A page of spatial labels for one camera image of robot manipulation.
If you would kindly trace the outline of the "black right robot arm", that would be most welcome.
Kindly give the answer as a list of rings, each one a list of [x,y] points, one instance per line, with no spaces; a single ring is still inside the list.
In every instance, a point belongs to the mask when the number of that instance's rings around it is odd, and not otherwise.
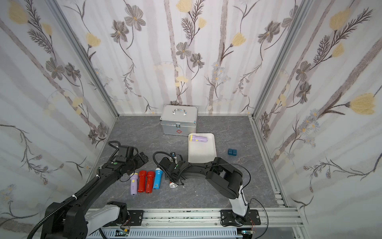
[[[238,164],[231,164],[221,157],[207,163],[190,163],[169,153],[157,151],[153,161],[167,176],[171,183],[183,185],[191,178],[205,179],[218,193],[229,199],[230,210],[220,211],[220,224],[223,227],[244,227],[261,225],[260,216],[250,208],[243,189],[249,183],[243,183],[243,173]]]

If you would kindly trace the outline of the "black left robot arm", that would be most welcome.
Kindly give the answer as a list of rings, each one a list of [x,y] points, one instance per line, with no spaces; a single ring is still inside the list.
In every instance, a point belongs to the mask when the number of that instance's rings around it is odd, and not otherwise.
[[[107,144],[115,151],[96,176],[63,202],[48,206],[44,218],[27,236],[29,239],[32,239],[39,229],[42,229],[42,239],[86,238],[88,233],[92,232],[85,215],[95,200],[124,174],[135,173],[149,161],[148,156],[134,146],[121,145],[116,140]]]

